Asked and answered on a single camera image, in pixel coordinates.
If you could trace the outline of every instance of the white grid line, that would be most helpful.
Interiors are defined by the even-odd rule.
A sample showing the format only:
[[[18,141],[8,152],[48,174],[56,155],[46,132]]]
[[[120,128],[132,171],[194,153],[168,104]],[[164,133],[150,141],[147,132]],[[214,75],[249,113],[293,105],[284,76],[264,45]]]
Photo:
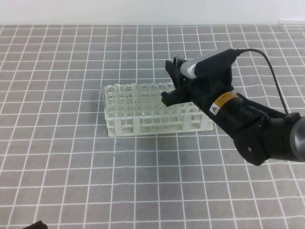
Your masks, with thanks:
[[[92,39],[92,32],[93,32],[93,26],[91,28],[91,36],[90,36],[90,41]],[[100,103],[98,103],[97,106],[97,110],[99,110],[100,108]],[[94,140],[93,140],[93,144],[92,144],[92,151],[94,151],[94,145],[95,145],[95,139],[96,139],[96,131],[97,131],[97,123],[98,123],[98,115],[96,115],[96,125],[95,125],[95,130],[94,130]],[[83,225],[83,229],[85,229],[85,225],[86,225],[86,219],[87,219],[87,210],[88,210],[88,200],[89,200],[89,191],[90,191],[90,182],[91,182],[91,174],[92,174],[92,165],[93,165],[93,157],[94,157],[94,153],[92,153],[91,155],[91,164],[90,164],[90,173],[89,173],[89,180],[88,180],[88,189],[87,189],[87,197],[86,197],[86,207],[85,207],[85,212],[84,212],[84,225]]]
[[[77,117],[76,117],[76,123],[78,122],[78,118],[79,118],[79,112],[80,112],[80,108],[81,108],[81,103],[79,104],[79,107],[78,107],[78,113],[77,113]],[[60,228],[60,223],[61,223],[61,217],[62,217],[62,211],[63,211],[63,203],[64,203],[64,200],[65,200],[65,194],[66,194],[66,190],[67,190],[67,184],[68,184],[68,177],[69,177],[69,169],[70,169],[70,165],[71,165],[71,158],[72,158],[72,152],[73,152],[73,146],[74,146],[74,138],[75,138],[75,134],[76,134],[76,128],[74,129],[74,134],[73,134],[73,140],[72,140],[72,146],[71,146],[71,154],[70,154],[70,158],[69,158],[69,164],[68,164],[68,169],[67,169],[67,175],[66,175],[66,180],[65,180],[65,187],[63,188],[63,194],[62,194],[62,200],[61,200],[61,209],[60,209],[60,215],[59,215],[59,218],[58,218],[58,229]]]
[[[43,92],[43,98],[44,98],[44,96],[45,96],[46,90],[47,90],[47,83],[46,83],[46,85],[45,85],[45,90],[44,90],[44,92]],[[41,104],[41,106],[40,106],[39,114],[37,115],[37,119],[36,119],[36,123],[35,123],[35,128],[37,127],[37,123],[38,123],[38,119],[39,119],[39,116],[40,116],[41,107],[42,107],[42,104]],[[40,204],[40,200],[41,200],[41,194],[42,194],[42,190],[43,190],[43,185],[44,185],[45,176],[46,176],[47,169],[48,169],[49,158],[50,158],[50,153],[48,154],[47,163],[46,163],[46,169],[45,169],[45,171],[44,171],[44,173],[43,173],[41,188],[40,188],[39,196],[38,196],[38,204],[37,204],[37,207],[36,207],[36,210],[35,210],[35,215],[34,215],[34,222],[36,222],[36,218],[37,218],[37,214],[38,214],[38,208],[39,208],[39,204]]]
[[[198,28],[196,26],[196,31],[197,31],[197,38],[199,41],[199,35],[198,35]],[[200,149],[200,144],[199,144],[199,137],[198,137],[198,132],[196,132],[196,137],[197,137],[197,145],[198,145],[198,149]],[[203,173],[203,163],[202,163],[202,157],[201,157],[201,152],[199,151],[199,160],[200,160],[200,165],[201,165],[201,173],[202,173],[202,179],[203,179],[203,189],[204,189],[204,195],[205,195],[205,199],[208,199],[207,196],[207,192],[206,192],[206,185],[205,185],[205,179],[204,179],[204,173]],[[208,217],[209,217],[209,224],[210,224],[210,229],[212,229],[212,221],[211,221],[211,214],[210,214],[210,208],[209,208],[209,202],[206,202],[206,207],[208,210]]]
[[[224,176],[225,176],[225,180],[226,180],[226,184],[227,184],[227,188],[228,188],[230,204],[231,204],[232,214],[233,214],[233,218],[234,218],[234,224],[235,224],[235,227],[237,228],[237,221],[236,221],[236,216],[235,216],[235,212],[234,212],[231,191],[230,191],[230,187],[229,187],[229,183],[228,183],[228,176],[227,176],[227,172],[226,172],[225,166],[224,166],[224,156],[223,156],[223,151],[222,151],[222,148],[221,148],[221,145],[220,145],[220,139],[219,139],[217,127],[215,127],[215,130],[216,130],[216,134],[217,134],[217,141],[218,141],[218,145],[219,145],[219,149],[220,149],[220,155],[221,155],[221,159],[222,159],[222,163],[223,163]]]

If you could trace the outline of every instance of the test tube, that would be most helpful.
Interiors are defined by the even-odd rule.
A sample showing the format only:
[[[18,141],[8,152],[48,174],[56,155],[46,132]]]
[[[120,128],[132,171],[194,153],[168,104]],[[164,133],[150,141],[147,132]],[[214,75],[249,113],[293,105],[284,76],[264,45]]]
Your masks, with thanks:
[[[119,88],[116,85],[112,85],[110,88],[111,95],[112,95],[112,106],[113,109],[111,112],[114,112],[114,116],[116,115],[116,111],[118,109],[118,98],[120,97]]]
[[[138,84],[136,86],[136,101],[135,101],[135,112],[137,116],[143,115],[143,96],[144,96],[144,86]]]
[[[123,96],[123,104],[124,104],[124,111],[126,116],[133,116],[132,104],[130,102],[130,92],[129,87],[127,85],[123,85],[121,87],[121,92]]]
[[[161,86],[158,83],[154,83],[152,85],[153,91],[153,102],[152,102],[152,111],[154,115],[160,115],[161,114]]]
[[[176,56],[176,66],[181,67],[181,65],[185,62],[185,56],[183,54],[178,54]]]
[[[169,84],[168,83],[163,83],[162,84],[162,92],[169,92]],[[170,114],[170,109],[165,106],[163,103],[161,104],[161,112],[163,115],[169,115]],[[170,118],[169,117],[163,117],[162,122],[169,122]]]

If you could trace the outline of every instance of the white wall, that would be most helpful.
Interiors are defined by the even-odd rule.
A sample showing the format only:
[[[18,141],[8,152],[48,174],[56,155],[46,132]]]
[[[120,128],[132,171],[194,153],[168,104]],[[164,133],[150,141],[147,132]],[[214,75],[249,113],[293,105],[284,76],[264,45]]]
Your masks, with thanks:
[[[305,20],[305,0],[1,0],[0,24],[261,24]]]

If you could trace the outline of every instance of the black object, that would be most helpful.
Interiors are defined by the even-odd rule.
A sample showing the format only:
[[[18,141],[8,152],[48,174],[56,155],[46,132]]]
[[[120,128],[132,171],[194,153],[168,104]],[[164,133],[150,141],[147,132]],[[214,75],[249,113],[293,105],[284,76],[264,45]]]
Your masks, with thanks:
[[[29,225],[24,229],[48,229],[48,226],[44,224],[42,221],[38,221],[32,225]]]
[[[286,114],[231,92],[232,64],[246,51],[261,53],[267,59]],[[257,166],[269,158],[305,162],[305,117],[288,114],[263,52],[228,49],[179,64],[174,58],[173,62],[166,61],[165,68],[175,90],[162,93],[163,103],[194,102],[233,139],[246,161]]]

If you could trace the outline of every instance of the clear test tube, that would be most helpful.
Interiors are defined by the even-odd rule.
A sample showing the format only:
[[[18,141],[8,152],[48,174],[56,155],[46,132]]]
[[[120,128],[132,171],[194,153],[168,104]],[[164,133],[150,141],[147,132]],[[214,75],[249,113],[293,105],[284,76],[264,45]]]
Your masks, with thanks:
[[[111,88],[111,94],[112,94],[112,99],[113,99],[113,104],[114,104],[114,112],[116,113],[119,110],[119,99],[120,99],[120,91],[117,85],[112,85]]]
[[[158,83],[152,85],[152,111],[154,115],[161,114],[161,86]]]
[[[141,84],[138,84],[136,86],[136,92],[137,96],[135,99],[135,113],[136,116],[142,116],[143,115],[143,101],[144,101],[144,86]]]
[[[152,115],[152,100],[153,100],[153,86],[151,84],[146,84],[145,91],[145,100],[144,100],[144,114]]]
[[[181,67],[181,65],[185,62],[185,56],[183,54],[178,54],[176,56],[176,66]]]
[[[169,92],[169,84],[168,83],[163,83],[162,84],[162,92]],[[168,108],[166,105],[161,103],[161,112],[163,115],[169,115],[170,114],[170,108]],[[169,117],[163,117],[162,122],[167,123],[170,121]]]
[[[133,116],[133,109],[132,104],[130,102],[130,91],[127,85],[123,85],[121,87],[122,97],[123,97],[123,104],[124,104],[124,111],[126,116]]]

